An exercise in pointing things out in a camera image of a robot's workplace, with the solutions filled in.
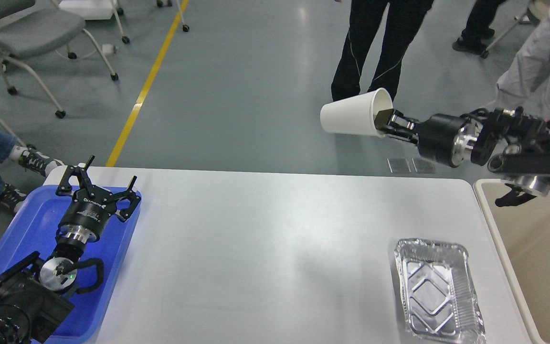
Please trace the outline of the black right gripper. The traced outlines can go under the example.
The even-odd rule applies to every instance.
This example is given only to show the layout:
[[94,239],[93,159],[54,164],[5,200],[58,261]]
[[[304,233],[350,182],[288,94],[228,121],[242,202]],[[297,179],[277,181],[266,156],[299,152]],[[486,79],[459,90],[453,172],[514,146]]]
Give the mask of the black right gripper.
[[397,109],[378,111],[373,124],[390,139],[417,145],[421,157],[452,168],[469,159],[479,131],[469,119],[436,114],[419,124]]

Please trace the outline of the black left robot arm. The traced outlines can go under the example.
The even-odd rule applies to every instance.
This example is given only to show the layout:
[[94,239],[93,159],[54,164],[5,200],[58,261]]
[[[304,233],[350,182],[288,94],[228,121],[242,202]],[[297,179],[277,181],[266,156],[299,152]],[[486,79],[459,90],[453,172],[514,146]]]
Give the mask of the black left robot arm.
[[80,344],[102,320],[141,196],[84,166],[34,190],[0,241],[0,344]]

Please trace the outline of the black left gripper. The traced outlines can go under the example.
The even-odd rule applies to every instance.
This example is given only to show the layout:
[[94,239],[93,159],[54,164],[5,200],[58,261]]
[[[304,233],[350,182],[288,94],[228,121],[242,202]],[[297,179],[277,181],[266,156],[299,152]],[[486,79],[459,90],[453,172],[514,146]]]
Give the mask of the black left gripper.
[[[68,166],[55,190],[57,196],[72,196],[72,202],[58,225],[61,235],[80,229],[89,232],[84,234],[88,237],[87,240],[99,240],[113,213],[124,223],[140,204],[141,196],[133,189],[138,178],[135,175],[129,181],[128,187],[121,192],[114,194],[109,189],[96,190],[87,172],[94,158],[95,156],[91,155],[83,166]],[[73,195],[71,178],[76,178],[79,183],[79,189],[75,190]],[[128,201],[128,207],[118,208],[117,204],[120,201]]]

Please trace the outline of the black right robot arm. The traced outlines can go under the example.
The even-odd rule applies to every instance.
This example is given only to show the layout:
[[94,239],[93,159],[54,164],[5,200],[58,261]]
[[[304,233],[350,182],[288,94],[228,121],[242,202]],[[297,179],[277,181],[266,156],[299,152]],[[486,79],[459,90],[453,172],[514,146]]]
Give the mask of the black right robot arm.
[[377,133],[414,144],[421,157],[452,168],[468,160],[499,174],[510,191],[498,207],[517,206],[550,192],[550,120],[522,107],[460,116],[432,115],[419,122],[395,109],[378,111]]

